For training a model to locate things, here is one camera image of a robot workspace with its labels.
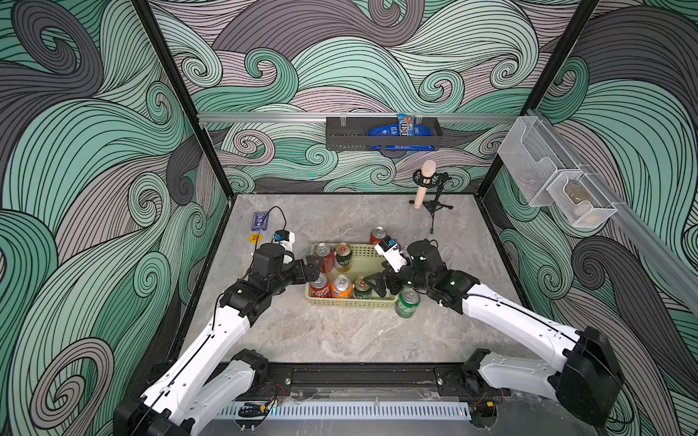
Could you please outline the green gold-top can front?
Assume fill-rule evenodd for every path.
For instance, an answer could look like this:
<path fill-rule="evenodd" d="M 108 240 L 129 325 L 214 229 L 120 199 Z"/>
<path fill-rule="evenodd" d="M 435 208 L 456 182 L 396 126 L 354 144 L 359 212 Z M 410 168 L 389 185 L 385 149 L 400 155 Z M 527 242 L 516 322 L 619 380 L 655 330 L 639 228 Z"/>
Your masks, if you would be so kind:
<path fill-rule="evenodd" d="M 354 279 L 353 297 L 360 300 L 370 300 L 373 297 L 373 288 L 364 275 Z"/>

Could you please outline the green soda can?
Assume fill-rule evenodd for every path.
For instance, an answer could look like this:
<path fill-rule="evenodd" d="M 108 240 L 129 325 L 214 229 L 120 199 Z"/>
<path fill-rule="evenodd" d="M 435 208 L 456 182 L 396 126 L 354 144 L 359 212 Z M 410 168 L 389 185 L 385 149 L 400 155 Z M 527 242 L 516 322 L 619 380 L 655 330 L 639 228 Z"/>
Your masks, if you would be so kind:
<path fill-rule="evenodd" d="M 396 313 L 401 318 L 411 318 L 421 303 L 418 292 L 412 288 L 405 288 L 398 294 L 396 300 Z"/>

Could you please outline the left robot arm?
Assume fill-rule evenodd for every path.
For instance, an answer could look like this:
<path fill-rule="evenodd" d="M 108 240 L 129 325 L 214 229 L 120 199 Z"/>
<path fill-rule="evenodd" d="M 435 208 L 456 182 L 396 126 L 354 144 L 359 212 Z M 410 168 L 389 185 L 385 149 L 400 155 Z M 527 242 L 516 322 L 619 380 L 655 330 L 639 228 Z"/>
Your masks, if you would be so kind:
<path fill-rule="evenodd" d="M 247 273 L 216 302 L 211 319 L 184 353 L 137 399 L 114 412 L 115 435 L 198 435 L 265 376 L 267 359 L 243 350 L 217 374 L 226 354 L 290 285 L 316 281 L 321 259 L 295 258 L 280 243 L 256 249 Z"/>

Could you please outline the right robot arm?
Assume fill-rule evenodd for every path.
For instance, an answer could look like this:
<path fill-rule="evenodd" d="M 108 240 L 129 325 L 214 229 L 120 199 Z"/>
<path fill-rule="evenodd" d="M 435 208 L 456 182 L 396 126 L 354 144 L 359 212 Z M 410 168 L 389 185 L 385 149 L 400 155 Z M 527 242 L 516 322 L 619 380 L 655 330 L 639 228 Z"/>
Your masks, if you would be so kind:
<path fill-rule="evenodd" d="M 425 295 L 443 308 L 494 327 L 536 356 L 512 358 L 482 349 L 465 365 L 476 381 L 555 400 L 594 427 L 613 421 L 612 410 L 625 378 L 603 332 L 592 326 L 579 330 L 514 303 L 471 274 L 448 268 L 429 240 L 401 249 L 387 236 L 374 250 L 385 266 L 372 278 L 379 295 L 402 291 Z"/>

